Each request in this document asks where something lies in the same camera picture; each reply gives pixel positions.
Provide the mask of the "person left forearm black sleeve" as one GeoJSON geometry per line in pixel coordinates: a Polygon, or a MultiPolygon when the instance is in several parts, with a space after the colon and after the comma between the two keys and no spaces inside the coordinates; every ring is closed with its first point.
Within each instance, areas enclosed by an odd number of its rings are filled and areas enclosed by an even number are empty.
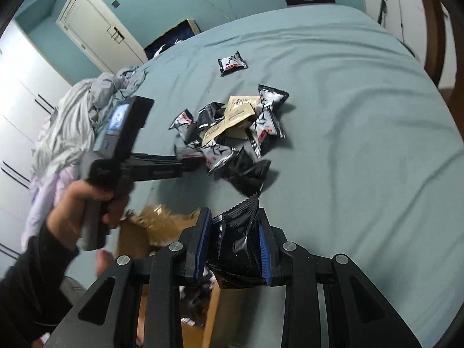
{"type": "Polygon", "coordinates": [[[79,250],[69,250],[43,225],[1,280],[1,346],[31,347],[52,333],[72,304],[60,290],[79,250]]]}

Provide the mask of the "person left hand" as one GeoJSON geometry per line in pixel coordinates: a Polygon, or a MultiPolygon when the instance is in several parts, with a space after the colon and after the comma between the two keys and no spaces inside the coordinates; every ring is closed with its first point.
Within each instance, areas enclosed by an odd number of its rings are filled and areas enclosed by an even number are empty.
{"type": "Polygon", "coordinates": [[[73,182],[64,193],[61,202],[49,213],[46,227],[67,249],[74,251],[81,236],[86,202],[110,201],[102,222],[110,229],[116,229],[123,217],[134,184],[130,183],[124,193],[114,196],[113,191],[100,189],[86,181],[73,182]]]}

